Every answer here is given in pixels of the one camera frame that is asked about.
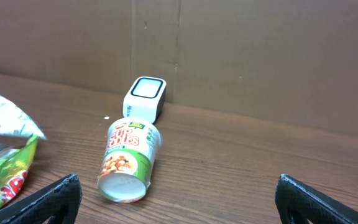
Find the can label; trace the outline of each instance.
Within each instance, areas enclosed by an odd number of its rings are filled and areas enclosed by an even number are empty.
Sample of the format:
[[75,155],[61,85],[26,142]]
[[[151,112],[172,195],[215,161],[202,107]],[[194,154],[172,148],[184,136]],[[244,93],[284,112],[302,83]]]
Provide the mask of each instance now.
[[156,128],[147,122],[123,118],[112,124],[108,136],[99,179],[125,173],[135,176],[148,187],[160,141]]

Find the can bottom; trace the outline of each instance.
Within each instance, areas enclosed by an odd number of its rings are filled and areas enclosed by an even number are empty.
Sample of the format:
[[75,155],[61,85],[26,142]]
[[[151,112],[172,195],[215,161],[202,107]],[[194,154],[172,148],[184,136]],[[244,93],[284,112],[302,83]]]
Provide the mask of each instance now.
[[98,187],[102,195],[114,202],[134,202],[146,194],[145,184],[137,177],[125,173],[102,177]]

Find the wood grain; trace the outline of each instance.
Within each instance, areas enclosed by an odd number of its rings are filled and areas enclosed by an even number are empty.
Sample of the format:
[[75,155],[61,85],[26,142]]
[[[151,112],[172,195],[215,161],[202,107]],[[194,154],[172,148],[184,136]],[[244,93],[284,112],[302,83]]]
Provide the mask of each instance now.
[[358,137],[166,103],[148,194],[119,204],[98,193],[96,176],[123,96],[4,75],[0,94],[48,137],[37,151],[45,162],[29,172],[21,197],[76,172],[77,223],[280,223],[274,193],[282,173],[358,210]]

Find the green snack bag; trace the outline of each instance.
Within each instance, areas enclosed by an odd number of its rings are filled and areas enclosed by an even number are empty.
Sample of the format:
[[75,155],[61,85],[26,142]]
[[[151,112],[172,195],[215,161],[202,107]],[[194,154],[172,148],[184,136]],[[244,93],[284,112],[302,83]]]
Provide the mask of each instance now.
[[31,165],[38,137],[32,136],[22,149],[0,144],[0,208],[20,191]]

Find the candy wrapper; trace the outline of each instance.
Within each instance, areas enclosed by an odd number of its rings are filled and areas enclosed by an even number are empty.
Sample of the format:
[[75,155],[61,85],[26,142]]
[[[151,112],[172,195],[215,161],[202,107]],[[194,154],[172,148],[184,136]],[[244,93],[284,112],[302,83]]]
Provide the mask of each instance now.
[[36,146],[37,136],[31,137],[22,149],[0,144],[0,208],[20,191]]
[[0,95],[0,135],[29,137],[33,134],[46,139],[27,114]]

